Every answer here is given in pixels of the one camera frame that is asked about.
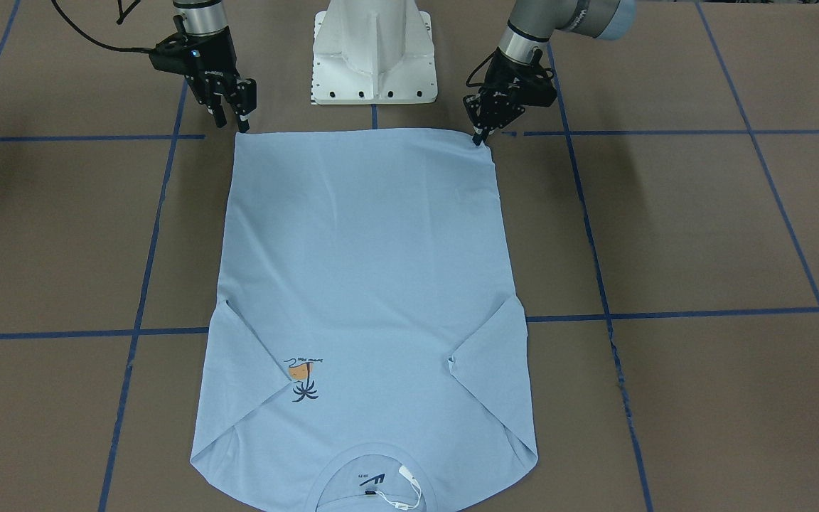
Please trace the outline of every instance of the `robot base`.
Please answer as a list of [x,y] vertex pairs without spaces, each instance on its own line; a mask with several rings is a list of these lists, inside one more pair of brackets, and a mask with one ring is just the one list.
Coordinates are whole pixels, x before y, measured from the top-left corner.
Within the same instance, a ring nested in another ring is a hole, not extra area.
[[432,103],[438,97],[432,17],[414,0],[331,0],[315,16],[311,101]]

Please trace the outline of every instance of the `t-shirt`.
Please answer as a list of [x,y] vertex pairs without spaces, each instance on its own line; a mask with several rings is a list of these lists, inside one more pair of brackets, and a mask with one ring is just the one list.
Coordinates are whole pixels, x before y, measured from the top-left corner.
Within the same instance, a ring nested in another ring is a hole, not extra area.
[[237,134],[191,463],[266,512],[467,508],[536,464],[526,338],[486,146]]

